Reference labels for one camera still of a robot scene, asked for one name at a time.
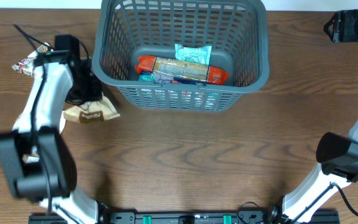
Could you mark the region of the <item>small teal wipes packet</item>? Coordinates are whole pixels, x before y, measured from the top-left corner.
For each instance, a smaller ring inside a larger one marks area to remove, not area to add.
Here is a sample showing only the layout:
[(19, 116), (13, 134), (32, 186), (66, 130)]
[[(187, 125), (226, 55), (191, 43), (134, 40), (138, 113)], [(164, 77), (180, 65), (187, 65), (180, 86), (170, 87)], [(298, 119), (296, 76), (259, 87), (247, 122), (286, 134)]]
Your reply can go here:
[(200, 63), (209, 65), (212, 46), (203, 46), (198, 48), (184, 47), (181, 44), (175, 44), (175, 58), (186, 62)]

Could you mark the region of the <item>grey plastic basket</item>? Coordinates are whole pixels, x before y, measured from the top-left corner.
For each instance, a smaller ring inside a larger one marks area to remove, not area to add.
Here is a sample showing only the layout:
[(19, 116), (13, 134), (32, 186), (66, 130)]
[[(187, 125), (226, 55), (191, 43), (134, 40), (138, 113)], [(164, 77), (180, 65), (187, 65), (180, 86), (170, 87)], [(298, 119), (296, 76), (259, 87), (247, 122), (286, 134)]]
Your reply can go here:
[(103, 0), (93, 70), (141, 108), (224, 111), (269, 78), (261, 0)]

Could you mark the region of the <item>spaghetti pack red ends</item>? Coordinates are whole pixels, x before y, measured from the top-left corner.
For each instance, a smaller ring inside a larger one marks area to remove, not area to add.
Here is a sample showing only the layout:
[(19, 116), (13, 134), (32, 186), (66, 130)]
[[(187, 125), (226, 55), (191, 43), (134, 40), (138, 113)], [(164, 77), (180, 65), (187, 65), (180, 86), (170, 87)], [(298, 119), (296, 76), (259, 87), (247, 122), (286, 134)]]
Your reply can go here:
[(200, 63), (151, 55), (140, 56), (138, 61), (139, 64), (135, 66), (135, 70), (139, 75), (141, 73), (158, 73), (212, 85), (223, 85), (229, 78), (229, 72), (219, 67)]

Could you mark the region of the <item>Kleenex tissue multipack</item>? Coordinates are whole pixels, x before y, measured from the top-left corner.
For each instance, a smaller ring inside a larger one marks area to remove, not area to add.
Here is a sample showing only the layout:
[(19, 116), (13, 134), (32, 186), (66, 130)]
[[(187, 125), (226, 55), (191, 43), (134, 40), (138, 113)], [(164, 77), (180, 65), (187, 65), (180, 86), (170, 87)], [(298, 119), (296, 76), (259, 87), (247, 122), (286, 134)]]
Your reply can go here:
[(154, 83), (176, 83), (176, 84), (197, 84), (197, 81), (181, 79), (170, 75), (160, 75), (158, 73), (141, 73), (139, 75), (141, 82), (154, 82)]

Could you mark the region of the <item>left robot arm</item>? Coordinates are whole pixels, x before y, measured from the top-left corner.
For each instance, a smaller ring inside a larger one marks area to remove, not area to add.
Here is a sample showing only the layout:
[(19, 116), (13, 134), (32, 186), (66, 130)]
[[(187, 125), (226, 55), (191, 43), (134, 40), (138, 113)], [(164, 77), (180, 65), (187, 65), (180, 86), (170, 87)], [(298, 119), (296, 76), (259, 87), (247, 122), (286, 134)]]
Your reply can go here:
[(77, 185), (76, 165), (60, 135), (65, 103), (80, 105), (102, 97), (80, 41), (58, 35), (50, 52), (34, 60), (34, 84), (10, 132), (0, 132), (0, 161), (15, 198), (26, 198), (68, 223), (103, 223), (103, 207)]

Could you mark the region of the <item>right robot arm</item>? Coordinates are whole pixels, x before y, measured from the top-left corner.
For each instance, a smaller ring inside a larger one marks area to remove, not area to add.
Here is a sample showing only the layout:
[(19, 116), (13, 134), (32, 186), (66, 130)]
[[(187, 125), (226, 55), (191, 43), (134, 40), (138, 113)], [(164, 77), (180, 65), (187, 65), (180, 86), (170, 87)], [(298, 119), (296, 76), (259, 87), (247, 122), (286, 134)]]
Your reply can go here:
[[(358, 42), (358, 9), (335, 12), (324, 32), (335, 43)], [(330, 197), (358, 181), (358, 120), (346, 137), (324, 134), (316, 160), (302, 183), (264, 215), (264, 223), (309, 223)]]

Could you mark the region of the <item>treat bag beige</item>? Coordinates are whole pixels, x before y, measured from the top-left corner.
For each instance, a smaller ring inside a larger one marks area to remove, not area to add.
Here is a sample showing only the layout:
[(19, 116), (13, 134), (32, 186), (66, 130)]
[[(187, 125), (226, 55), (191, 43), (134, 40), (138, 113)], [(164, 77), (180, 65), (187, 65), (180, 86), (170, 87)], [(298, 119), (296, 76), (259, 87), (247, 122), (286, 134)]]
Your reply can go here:
[(79, 106), (72, 106), (62, 112), (67, 121), (81, 124), (107, 121), (120, 117), (111, 101), (104, 95), (97, 101), (88, 101)]

